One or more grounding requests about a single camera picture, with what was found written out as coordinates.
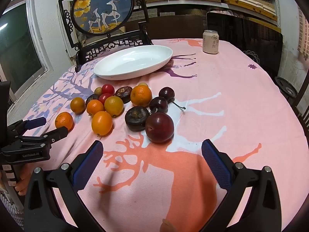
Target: table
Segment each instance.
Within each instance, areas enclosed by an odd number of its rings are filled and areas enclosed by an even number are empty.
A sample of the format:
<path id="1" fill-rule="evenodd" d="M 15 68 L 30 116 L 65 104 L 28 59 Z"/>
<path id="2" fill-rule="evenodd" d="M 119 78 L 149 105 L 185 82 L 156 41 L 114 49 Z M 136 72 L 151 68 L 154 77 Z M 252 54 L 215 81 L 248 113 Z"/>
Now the table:
<path id="1" fill-rule="evenodd" d="M 171 61 L 157 72 L 126 81 L 105 81 L 92 69 L 104 56 L 74 67 L 33 105 L 25 119 L 44 116 L 47 124 L 27 135 L 40 135 L 55 128 L 58 113 L 70 110 L 70 101 L 86 99 L 103 84 L 115 89 L 146 82 L 153 97 L 169 86 L 176 103 L 168 114 L 175 125 L 172 142 L 150 143 L 145 132 L 130 131 L 124 114 L 115 118 L 112 133 L 97 138 L 91 118 L 85 112 L 74 117 L 68 137 L 55 143 L 49 161 L 36 163 L 55 169 L 72 162 L 100 139 L 104 158 L 81 199 L 106 231 L 164 231 L 163 223 L 177 231 L 198 231 L 225 195 L 201 156 L 201 143 L 210 138 L 217 149 L 246 167 L 272 168 L 279 189 L 282 229 L 292 220 L 309 191 L 309 151 L 300 123 L 268 74 L 248 56 L 228 42 L 220 41 L 219 54 L 202 52 L 201 39 L 154 40 L 173 50 Z M 125 105 L 125 112 L 132 107 Z M 231 223 L 237 222 L 249 197 L 245 195 Z M 59 205 L 67 221 L 74 224 L 61 196 Z"/>

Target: white plate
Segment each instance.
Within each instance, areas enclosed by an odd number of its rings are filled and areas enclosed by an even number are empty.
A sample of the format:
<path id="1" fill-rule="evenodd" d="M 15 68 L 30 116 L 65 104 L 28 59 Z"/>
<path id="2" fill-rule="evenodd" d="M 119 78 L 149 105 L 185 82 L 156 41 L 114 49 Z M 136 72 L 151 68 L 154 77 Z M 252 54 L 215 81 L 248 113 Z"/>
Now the white plate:
<path id="1" fill-rule="evenodd" d="M 172 49 L 166 46 L 137 46 L 108 55 L 96 64 L 93 72 L 107 80 L 137 78 L 162 68 L 172 55 Z"/>

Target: black television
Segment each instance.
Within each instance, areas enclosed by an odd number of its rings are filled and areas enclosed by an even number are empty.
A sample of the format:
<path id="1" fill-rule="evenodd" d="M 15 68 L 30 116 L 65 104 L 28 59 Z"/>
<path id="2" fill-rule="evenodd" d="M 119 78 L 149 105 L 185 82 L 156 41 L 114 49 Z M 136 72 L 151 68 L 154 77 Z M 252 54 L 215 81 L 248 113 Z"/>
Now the black television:
<path id="1" fill-rule="evenodd" d="M 278 75 L 283 36 L 267 26 L 248 19 L 208 12 L 207 29 L 217 31 L 227 41 L 258 63 L 274 79 Z"/>

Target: metal screw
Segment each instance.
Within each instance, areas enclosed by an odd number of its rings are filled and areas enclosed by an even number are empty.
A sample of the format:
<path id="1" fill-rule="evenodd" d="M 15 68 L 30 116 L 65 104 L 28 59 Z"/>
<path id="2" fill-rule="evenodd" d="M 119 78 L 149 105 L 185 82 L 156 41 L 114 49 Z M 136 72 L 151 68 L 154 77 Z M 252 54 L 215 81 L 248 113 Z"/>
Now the metal screw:
<path id="1" fill-rule="evenodd" d="M 39 168 L 39 167 L 36 167 L 35 169 L 34 169 L 34 172 L 35 173 L 39 173 L 41 171 L 41 168 Z"/>
<path id="2" fill-rule="evenodd" d="M 236 168 L 238 168 L 238 169 L 244 168 L 244 165 L 243 165 L 242 163 L 240 163 L 240 162 L 236 162 L 236 163 L 235 163 L 235 166 L 236 166 Z"/>
<path id="3" fill-rule="evenodd" d="M 70 165 L 69 165 L 68 163 L 62 164 L 62 165 L 61 165 L 61 169 L 62 169 L 62 170 L 67 170 L 67 169 L 69 168 L 69 166 L 70 166 Z"/>
<path id="4" fill-rule="evenodd" d="M 264 167 L 264 169 L 267 173 L 271 172 L 271 168 L 269 166 Z"/>

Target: white wall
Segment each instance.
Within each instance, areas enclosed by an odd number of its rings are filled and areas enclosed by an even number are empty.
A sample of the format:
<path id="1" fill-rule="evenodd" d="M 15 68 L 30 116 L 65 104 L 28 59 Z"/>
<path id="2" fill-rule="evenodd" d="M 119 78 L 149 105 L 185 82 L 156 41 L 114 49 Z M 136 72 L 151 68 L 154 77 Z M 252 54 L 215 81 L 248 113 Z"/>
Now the white wall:
<path id="1" fill-rule="evenodd" d="M 284 37 L 279 76 L 289 81 L 299 91 L 308 71 L 309 63 L 297 50 L 299 42 L 299 11 L 295 0 L 279 0 L 280 27 Z M 299 104 L 304 112 L 309 104 L 309 94 Z"/>
<path id="2" fill-rule="evenodd" d="M 58 0 L 34 0 L 42 41 L 47 53 L 49 72 L 39 79 L 16 103 L 8 116 L 8 122 L 22 119 L 36 100 L 71 67 L 61 35 L 57 13 Z"/>

